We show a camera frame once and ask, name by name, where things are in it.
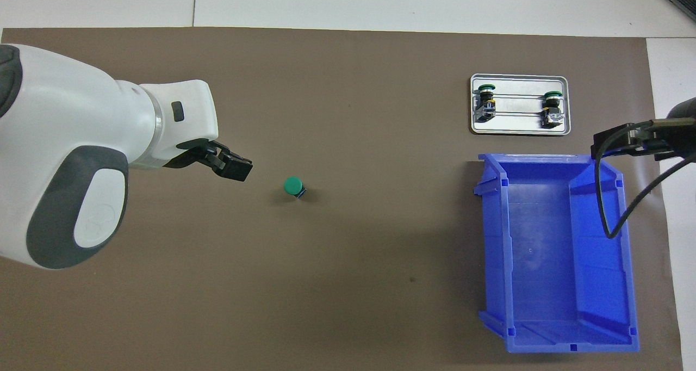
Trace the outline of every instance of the black cable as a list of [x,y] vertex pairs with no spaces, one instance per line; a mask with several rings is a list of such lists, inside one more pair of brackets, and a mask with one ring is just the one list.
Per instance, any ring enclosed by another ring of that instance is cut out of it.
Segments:
[[604,201],[602,200],[602,186],[600,177],[602,157],[604,157],[604,152],[606,152],[607,148],[624,133],[628,133],[629,131],[639,129],[644,126],[652,126],[652,124],[653,121],[645,121],[635,123],[631,126],[627,126],[626,128],[622,128],[621,130],[612,134],[609,138],[607,138],[607,140],[605,140],[604,143],[602,143],[602,146],[599,147],[599,150],[597,150],[596,156],[594,158],[594,182],[597,194],[597,205],[599,205],[599,217],[602,220],[604,234],[609,239],[614,239],[614,237],[616,237],[616,235],[619,234],[619,232],[621,231],[621,227],[624,225],[626,220],[628,220],[629,215],[633,213],[633,210],[637,207],[638,203],[640,203],[643,200],[643,198],[645,198],[645,196],[647,196],[654,188],[656,188],[657,185],[666,180],[666,178],[668,178],[673,173],[677,172],[678,170],[681,170],[681,168],[683,168],[684,166],[696,161],[696,153],[692,153],[691,155],[684,158],[684,160],[682,160],[681,162],[669,168],[669,170],[665,171],[664,173],[661,173],[657,178],[650,182],[646,188],[644,188],[643,190],[641,190],[640,193],[638,193],[636,198],[631,202],[631,204],[629,204],[629,207],[626,209],[626,212],[624,212],[619,218],[619,222],[616,224],[614,230],[610,231],[609,225],[607,224],[606,213],[604,212]]

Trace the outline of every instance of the brown mat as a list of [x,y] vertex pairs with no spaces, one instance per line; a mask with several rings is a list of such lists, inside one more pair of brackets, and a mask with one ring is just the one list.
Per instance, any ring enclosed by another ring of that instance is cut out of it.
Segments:
[[[681,369],[659,191],[631,219],[641,352],[508,354],[477,317],[477,154],[589,153],[593,133],[653,118],[644,39],[5,29],[3,43],[135,83],[204,79],[219,140],[254,169],[134,170],[121,230],[91,260],[0,259],[0,369]],[[565,76],[572,132],[473,135],[473,73]],[[658,175],[649,158],[612,163],[629,198]]]

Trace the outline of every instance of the blue container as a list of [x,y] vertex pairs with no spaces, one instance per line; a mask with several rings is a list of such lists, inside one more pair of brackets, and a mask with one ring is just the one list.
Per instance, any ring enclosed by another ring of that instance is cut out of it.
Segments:
[[[602,230],[589,155],[479,155],[488,329],[509,352],[639,350],[629,232]],[[610,225],[626,208],[602,163]]]

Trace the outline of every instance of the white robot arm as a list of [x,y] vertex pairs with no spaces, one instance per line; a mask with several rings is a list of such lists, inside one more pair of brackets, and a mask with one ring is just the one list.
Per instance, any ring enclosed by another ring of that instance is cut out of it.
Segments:
[[204,81],[115,81],[68,57],[0,45],[0,255],[62,269],[119,228],[129,168],[194,162],[242,181],[251,161],[216,141]]

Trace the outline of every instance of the silver rectangular tray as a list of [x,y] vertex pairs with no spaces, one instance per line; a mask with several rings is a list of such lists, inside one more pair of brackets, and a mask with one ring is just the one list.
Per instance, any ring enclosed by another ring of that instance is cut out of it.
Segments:
[[[486,122],[475,122],[479,106],[478,88],[494,84],[495,116]],[[564,123],[555,128],[542,128],[544,94],[561,91],[560,110]],[[567,135],[570,133],[568,81],[562,76],[526,76],[477,73],[471,77],[471,130],[479,134]]]

